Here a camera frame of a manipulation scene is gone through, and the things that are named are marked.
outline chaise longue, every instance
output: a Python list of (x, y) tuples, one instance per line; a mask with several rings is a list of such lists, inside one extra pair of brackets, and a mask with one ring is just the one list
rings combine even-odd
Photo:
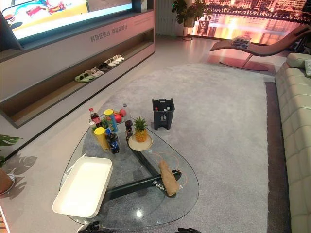
[(260, 57), (275, 55), (285, 50), (295, 41), (307, 35), (311, 35), (311, 27), (308, 25), (302, 25), (294, 29), (293, 31), (291, 31), (283, 39), (271, 45), (255, 45), (255, 44), (250, 43), (248, 48), (244, 49), (244, 48), (232, 46), (231, 45), (232, 40), (222, 40), (222, 41), (216, 42), (213, 45), (213, 47), (210, 49), (210, 51), (222, 50), (222, 49), (235, 49), (235, 50), (241, 50), (241, 51), (250, 53), (250, 55), (247, 57), (245, 61), (243, 61), (242, 64), (238, 64), (236, 61), (229, 61), (229, 62), (221, 61), (220, 63), (227, 65), (227, 66), (238, 67), (242, 69), (266, 71), (268, 70), (268, 68), (260, 64), (253, 64), (252, 66), (248, 66), (247, 63), (249, 59), (251, 59), (253, 55), (260, 56)]

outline shoe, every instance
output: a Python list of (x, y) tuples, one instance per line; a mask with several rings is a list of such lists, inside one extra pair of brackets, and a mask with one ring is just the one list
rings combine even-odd
[(93, 69), (91, 69), (91, 72), (93, 73), (93, 76), (95, 76), (95, 74), (97, 74), (97, 75), (99, 75), (99, 76), (105, 74), (104, 71), (101, 71), (101, 70), (97, 69), (96, 67), (94, 67)]
[(122, 57), (120, 54), (116, 55), (118, 59), (120, 59), (121, 61), (123, 61), (125, 58)]
[(109, 71), (107, 68), (105, 68), (105, 67), (103, 66), (103, 64), (97, 65), (96, 68), (99, 69), (99, 70), (102, 71), (102, 72), (107, 72), (107, 71)]
[(83, 74), (81, 74), (81, 75), (83, 75), (86, 79), (90, 79), (90, 80), (92, 80), (92, 79), (95, 78), (95, 77), (92, 75), (92, 72), (91, 72), (91, 74), (83, 73)]
[(84, 73), (85, 74), (88, 74), (88, 75), (91, 75), (91, 76), (94, 76), (94, 77), (96, 77), (96, 78), (98, 78), (98, 77), (100, 77), (101, 76), (101, 74), (98, 74), (98, 73), (94, 73), (94, 72), (92, 72), (92, 70), (86, 70), (86, 71), (84, 71)]
[(104, 61), (104, 62), (103, 62), (103, 66), (104, 66), (104, 68), (106, 68), (106, 69), (108, 69), (108, 70), (109, 70), (109, 69), (112, 69), (112, 67), (108, 65), (107, 61)]
[(116, 64), (115, 63), (112, 63), (110, 59), (108, 59), (107, 61), (105, 61), (104, 63), (107, 63), (109, 66), (111, 67), (115, 67)]
[(118, 64), (120, 64), (120, 62), (117, 62), (115, 59), (113, 59), (113, 58), (110, 58), (110, 61), (111, 61), (111, 63), (114, 63), (114, 64), (116, 64), (116, 65), (118, 65)]
[(88, 83), (88, 82), (89, 82), (89, 79), (86, 79), (86, 78), (84, 77), (83, 74), (81, 74), (81, 75), (79, 75), (79, 76), (76, 76), (76, 77), (74, 78), (74, 80), (75, 80), (76, 82), (81, 82), (81, 83)]
[(123, 61), (121, 58), (118, 58), (118, 56), (117, 56), (117, 55), (116, 55), (116, 56), (114, 56), (114, 57), (113, 57), (113, 59), (115, 59), (115, 61), (117, 61), (117, 62), (122, 62), (122, 61)]

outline glass coffee table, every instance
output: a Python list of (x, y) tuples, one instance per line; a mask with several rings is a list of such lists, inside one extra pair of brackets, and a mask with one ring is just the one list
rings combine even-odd
[[(199, 195), (199, 184), (189, 163), (156, 134), (148, 130), (153, 140), (145, 151), (134, 151), (127, 145), (125, 125), (117, 133), (120, 153), (105, 152), (93, 130), (88, 129), (75, 149), (63, 175), (60, 187), (70, 171), (66, 172), (84, 153), (90, 157), (112, 161), (112, 174), (98, 214), (93, 218), (69, 216), (81, 224), (100, 221), (110, 229), (134, 230), (175, 221), (187, 214)], [(164, 159), (179, 183), (179, 191), (168, 197), (160, 176), (159, 162)]]

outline pineapple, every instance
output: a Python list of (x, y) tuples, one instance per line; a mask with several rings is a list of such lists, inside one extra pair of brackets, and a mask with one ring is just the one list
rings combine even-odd
[(147, 139), (146, 120), (140, 117), (135, 120), (135, 137), (136, 141), (144, 142)]

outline black trash can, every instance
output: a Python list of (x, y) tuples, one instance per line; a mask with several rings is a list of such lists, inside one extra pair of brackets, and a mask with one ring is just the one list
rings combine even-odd
[(175, 110), (173, 99), (152, 99), (152, 107), (154, 110), (155, 130), (158, 130), (160, 127), (164, 127), (169, 130), (171, 128), (173, 113)]

